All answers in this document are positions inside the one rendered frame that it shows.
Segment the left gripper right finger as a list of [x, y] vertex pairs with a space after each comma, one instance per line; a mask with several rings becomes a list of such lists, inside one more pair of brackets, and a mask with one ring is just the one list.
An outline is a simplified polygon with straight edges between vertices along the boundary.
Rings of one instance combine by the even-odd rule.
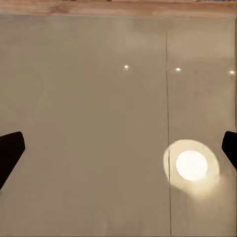
[[222, 141], [222, 150], [237, 170], [237, 133], [231, 131], [225, 132]]

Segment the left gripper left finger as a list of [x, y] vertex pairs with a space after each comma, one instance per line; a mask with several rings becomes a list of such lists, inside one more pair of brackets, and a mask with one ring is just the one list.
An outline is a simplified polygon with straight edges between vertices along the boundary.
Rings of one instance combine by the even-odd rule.
[[0, 190], [25, 151], [20, 131], [0, 137]]

